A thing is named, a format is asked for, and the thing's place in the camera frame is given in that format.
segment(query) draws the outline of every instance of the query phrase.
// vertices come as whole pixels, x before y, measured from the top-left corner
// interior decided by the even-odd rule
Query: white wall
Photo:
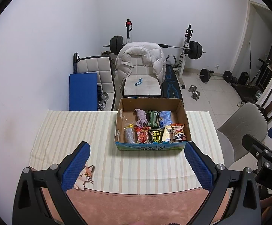
[[[249,73],[250,51],[249,41],[251,41],[251,80],[256,75],[262,62],[266,61],[272,44],[272,25],[265,22],[251,5],[250,16],[253,17],[252,27],[247,30],[251,34],[250,39],[243,44],[246,52],[243,57],[239,57],[233,70],[233,75],[239,78],[242,72]]]
[[[242,36],[248,0],[98,0],[101,44],[126,38],[126,19],[133,22],[132,41],[183,46],[188,24],[206,54],[189,59],[186,67],[230,70]],[[180,49],[164,49],[179,59]]]
[[[73,53],[100,53],[95,0],[13,0],[0,16],[0,215],[48,109],[68,110]]]

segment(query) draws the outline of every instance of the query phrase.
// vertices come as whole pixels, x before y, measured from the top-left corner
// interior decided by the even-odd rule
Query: white puffer jacket
[[[116,66],[120,89],[124,80],[131,74],[134,65],[132,55],[142,56],[145,67],[153,66],[153,72],[161,85],[165,80],[166,60],[160,46],[149,42],[132,42],[126,44],[116,58]]]

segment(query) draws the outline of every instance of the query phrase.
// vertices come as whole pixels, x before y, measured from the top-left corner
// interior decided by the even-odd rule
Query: red snack package
[[[149,142],[149,130],[151,127],[137,127],[135,126],[135,131],[137,133],[137,143],[147,144]]]
[[[181,142],[186,140],[186,136],[183,131],[184,124],[171,124],[173,129],[173,140],[175,142]]]

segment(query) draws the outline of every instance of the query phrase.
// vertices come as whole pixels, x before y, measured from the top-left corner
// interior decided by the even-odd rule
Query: cat sticker
[[[89,167],[85,166],[84,169],[80,172],[80,174],[74,184],[74,188],[76,190],[78,190],[78,189],[84,190],[86,182],[90,182],[93,184],[94,183],[94,181],[92,180],[93,171],[94,171],[93,165],[91,165]]]

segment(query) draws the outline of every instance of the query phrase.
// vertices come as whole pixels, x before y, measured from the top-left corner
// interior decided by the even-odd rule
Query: blue snack bag
[[[166,125],[173,124],[171,120],[171,112],[170,111],[163,111],[159,113],[159,123],[160,127],[163,129]]]

